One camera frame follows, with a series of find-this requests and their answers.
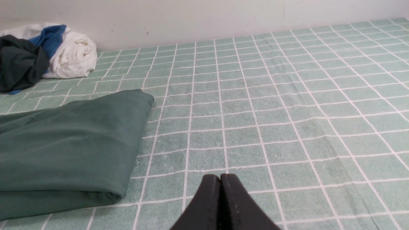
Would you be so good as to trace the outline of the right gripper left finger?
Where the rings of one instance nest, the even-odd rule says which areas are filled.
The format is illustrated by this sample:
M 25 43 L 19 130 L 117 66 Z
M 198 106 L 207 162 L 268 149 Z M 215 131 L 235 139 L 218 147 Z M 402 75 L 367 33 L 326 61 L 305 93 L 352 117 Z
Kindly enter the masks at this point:
M 220 186 L 216 175 L 204 175 L 194 197 L 171 230 L 218 229 Z

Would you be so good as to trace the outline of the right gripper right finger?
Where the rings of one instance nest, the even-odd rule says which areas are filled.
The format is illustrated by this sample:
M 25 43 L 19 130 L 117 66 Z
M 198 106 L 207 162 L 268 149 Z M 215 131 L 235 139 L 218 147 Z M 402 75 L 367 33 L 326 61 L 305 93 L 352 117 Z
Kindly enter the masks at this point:
M 221 175 L 221 230 L 279 230 L 235 174 Z

